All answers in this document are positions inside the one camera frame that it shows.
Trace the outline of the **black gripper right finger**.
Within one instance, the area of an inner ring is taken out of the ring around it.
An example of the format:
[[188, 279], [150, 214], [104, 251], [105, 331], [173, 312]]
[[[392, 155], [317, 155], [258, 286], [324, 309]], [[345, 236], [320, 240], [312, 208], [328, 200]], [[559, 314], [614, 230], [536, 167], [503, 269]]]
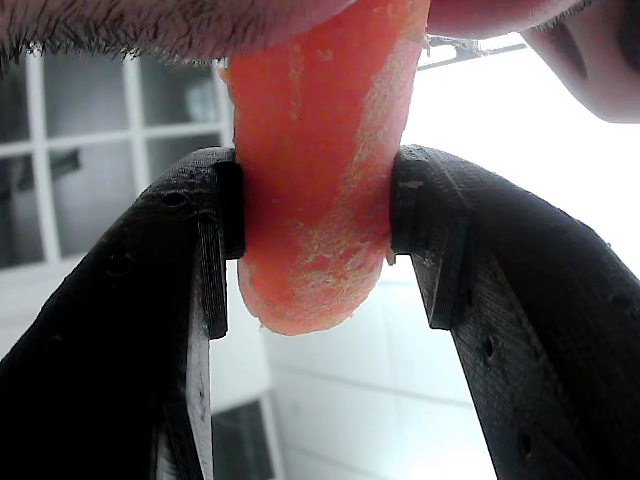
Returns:
[[639, 281], [590, 227], [476, 164], [399, 149], [391, 248], [453, 339], [500, 479], [639, 475]]

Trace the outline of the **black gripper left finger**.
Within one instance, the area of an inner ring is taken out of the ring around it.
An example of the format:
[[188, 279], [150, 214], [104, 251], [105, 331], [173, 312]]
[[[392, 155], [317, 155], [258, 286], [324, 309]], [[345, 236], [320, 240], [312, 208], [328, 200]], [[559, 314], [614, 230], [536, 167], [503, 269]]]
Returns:
[[244, 250], [233, 149], [149, 186], [2, 359], [2, 477], [211, 478], [209, 343]]

